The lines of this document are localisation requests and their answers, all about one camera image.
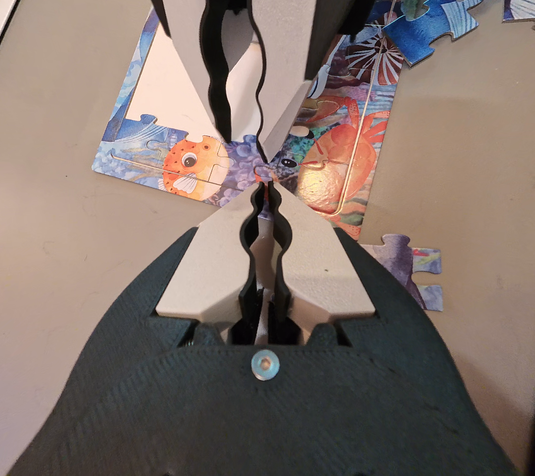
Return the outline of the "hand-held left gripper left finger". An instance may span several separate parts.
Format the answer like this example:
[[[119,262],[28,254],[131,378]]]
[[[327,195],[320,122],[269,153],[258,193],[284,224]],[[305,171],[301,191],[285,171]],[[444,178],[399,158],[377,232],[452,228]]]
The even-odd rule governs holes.
[[[229,327],[234,343],[254,343],[263,299],[251,245],[264,190],[253,184],[197,227],[156,306],[159,316]]]

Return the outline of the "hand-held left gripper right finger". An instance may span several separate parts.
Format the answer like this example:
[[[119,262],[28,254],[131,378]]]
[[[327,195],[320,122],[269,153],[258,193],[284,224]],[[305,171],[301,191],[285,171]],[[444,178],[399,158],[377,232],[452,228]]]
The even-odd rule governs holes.
[[[281,246],[269,306],[269,343],[296,344],[318,324],[370,317],[375,307],[331,224],[269,182],[273,236]]]

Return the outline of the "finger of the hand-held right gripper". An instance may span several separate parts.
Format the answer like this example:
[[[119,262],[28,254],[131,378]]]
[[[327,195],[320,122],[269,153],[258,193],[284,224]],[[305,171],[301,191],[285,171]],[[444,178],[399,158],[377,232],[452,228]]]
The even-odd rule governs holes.
[[[305,74],[316,1],[251,0],[265,54],[258,94],[263,125],[257,140],[267,162],[283,145],[316,76]]]
[[[170,37],[207,116],[221,138],[232,138],[230,110],[215,112],[209,102],[210,75],[201,52],[201,21],[206,0],[163,0]]]

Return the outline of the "blue purple puzzle piece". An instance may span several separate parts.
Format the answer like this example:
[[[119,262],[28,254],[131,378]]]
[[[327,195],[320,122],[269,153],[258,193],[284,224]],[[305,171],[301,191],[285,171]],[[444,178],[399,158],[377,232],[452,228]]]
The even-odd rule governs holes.
[[[403,234],[385,234],[383,245],[362,245],[381,263],[418,302],[429,311],[444,309],[440,285],[417,285],[412,280],[415,272],[441,274],[441,252],[437,249],[410,247],[410,238]]]

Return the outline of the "small blue puzzle piece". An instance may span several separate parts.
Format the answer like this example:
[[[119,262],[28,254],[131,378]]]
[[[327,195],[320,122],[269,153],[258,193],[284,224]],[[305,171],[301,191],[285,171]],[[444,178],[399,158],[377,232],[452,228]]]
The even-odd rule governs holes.
[[[408,65],[414,65],[433,54],[430,43],[450,34],[458,39],[478,26],[468,9],[483,0],[426,0],[426,13],[414,20],[399,17],[384,27],[384,34],[398,48]]]

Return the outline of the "purple puzzle piece orange patch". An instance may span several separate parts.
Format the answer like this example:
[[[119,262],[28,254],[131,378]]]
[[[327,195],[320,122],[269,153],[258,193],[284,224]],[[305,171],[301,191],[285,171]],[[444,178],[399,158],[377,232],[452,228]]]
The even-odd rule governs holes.
[[[255,167],[265,165],[256,144],[255,135],[245,135],[242,142],[223,144],[228,157],[233,160],[224,179],[223,186],[244,190],[256,182]],[[281,150],[266,165],[272,175],[291,193],[295,193],[301,162],[312,146],[312,139],[288,135]]]

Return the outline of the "ocean jigsaw puzzle board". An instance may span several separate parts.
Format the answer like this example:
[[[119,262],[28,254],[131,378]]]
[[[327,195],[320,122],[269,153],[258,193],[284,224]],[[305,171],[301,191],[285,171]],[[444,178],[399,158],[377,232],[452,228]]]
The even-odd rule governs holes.
[[[303,101],[289,132],[313,141],[301,162],[294,194],[355,239],[360,235],[403,63],[400,52],[383,36],[383,27],[402,15],[414,17],[418,5],[419,0],[376,0],[355,39],[338,38],[322,66],[320,84],[315,83]],[[254,37],[227,81],[232,113],[241,121],[233,141],[256,136],[259,112],[254,90],[261,67]],[[152,9],[91,168],[223,207],[243,190],[163,170],[175,144],[183,139],[200,142],[203,136],[218,140]],[[279,182],[266,165],[255,167],[256,182]]]

